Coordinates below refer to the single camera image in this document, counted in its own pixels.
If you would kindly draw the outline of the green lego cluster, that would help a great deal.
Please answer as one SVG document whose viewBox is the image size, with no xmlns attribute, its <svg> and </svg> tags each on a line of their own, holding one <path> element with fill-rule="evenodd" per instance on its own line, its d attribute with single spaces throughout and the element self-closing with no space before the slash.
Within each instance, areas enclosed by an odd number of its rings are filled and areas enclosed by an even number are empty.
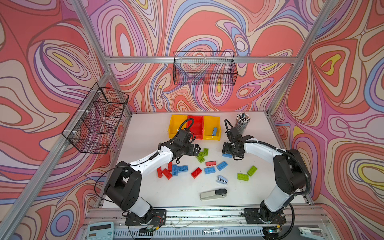
<svg viewBox="0 0 384 240">
<path fill-rule="evenodd" d="M 209 154 L 209 149 L 204 148 L 197 156 L 196 158 L 200 163 L 203 163 L 205 161 L 205 157 L 207 157 Z"/>
</svg>

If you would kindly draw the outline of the green lego brick angled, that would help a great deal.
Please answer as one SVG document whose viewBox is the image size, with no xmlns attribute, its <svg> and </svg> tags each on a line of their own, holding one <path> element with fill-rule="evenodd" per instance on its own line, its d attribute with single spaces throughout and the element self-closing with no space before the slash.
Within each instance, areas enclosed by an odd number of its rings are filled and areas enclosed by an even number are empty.
<svg viewBox="0 0 384 240">
<path fill-rule="evenodd" d="M 257 170 L 258 168 L 256 168 L 255 166 L 251 166 L 250 169 L 247 171 L 248 176 L 252 177 Z"/>
</svg>

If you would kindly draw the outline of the green lego brick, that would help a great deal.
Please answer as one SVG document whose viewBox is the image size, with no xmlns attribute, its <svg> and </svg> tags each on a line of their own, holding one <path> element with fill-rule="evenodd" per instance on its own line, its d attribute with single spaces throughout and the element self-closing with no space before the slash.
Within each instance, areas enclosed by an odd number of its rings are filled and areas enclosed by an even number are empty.
<svg viewBox="0 0 384 240">
<path fill-rule="evenodd" d="M 248 174 L 237 173 L 237 179 L 239 181 L 248 182 L 249 181 L 249 175 Z"/>
</svg>

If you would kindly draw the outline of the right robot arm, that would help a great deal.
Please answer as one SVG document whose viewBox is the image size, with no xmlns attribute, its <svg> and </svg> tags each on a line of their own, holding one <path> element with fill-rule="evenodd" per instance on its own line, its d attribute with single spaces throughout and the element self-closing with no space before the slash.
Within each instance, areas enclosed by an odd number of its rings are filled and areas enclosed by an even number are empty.
<svg viewBox="0 0 384 240">
<path fill-rule="evenodd" d="M 253 136 L 242 136 L 227 119 L 224 120 L 228 142 L 223 145 L 223 154 L 235 161 L 243 160 L 245 154 L 255 155 L 274 167 L 275 187 L 260 203 L 256 217 L 269 224 L 277 219 L 296 196 L 305 196 L 311 191 L 311 175 L 301 154 L 295 150 L 284 150 L 259 141 Z"/>
</svg>

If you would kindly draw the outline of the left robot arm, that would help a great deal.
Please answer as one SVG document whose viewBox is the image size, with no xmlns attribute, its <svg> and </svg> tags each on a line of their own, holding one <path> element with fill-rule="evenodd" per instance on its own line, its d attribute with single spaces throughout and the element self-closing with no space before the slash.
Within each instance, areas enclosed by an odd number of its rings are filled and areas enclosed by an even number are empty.
<svg viewBox="0 0 384 240">
<path fill-rule="evenodd" d="M 160 143 L 149 155 L 131 163 L 119 162 L 107 180 L 104 195 L 124 212 L 142 219 L 152 217 L 152 205 L 140 196 L 142 178 L 183 156 L 200 153 L 200 146 L 194 143 L 196 136 L 191 132 L 194 122 L 192 118 L 185 120 L 173 138 Z"/>
</svg>

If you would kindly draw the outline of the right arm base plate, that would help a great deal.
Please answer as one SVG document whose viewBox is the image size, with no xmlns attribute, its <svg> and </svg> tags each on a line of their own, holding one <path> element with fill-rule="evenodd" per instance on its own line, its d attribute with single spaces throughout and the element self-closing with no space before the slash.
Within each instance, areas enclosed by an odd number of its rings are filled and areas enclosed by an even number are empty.
<svg viewBox="0 0 384 240">
<path fill-rule="evenodd" d="M 245 208 L 241 215 L 249 225 L 283 225 L 287 222 L 283 210 L 270 212 L 267 208 Z"/>
</svg>

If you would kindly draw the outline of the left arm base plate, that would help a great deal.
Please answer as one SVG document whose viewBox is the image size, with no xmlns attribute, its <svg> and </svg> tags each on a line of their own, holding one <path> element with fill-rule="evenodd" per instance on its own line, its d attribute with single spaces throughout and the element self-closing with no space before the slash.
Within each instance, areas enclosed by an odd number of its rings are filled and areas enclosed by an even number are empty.
<svg viewBox="0 0 384 240">
<path fill-rule="evenodd" d="M 166 209 L 150 209 L 143 217 L 139 217 L 133 212 L 126 216 L 126 226 L 154 226 L 161 227 L 166 223 Z"/>
</svg>

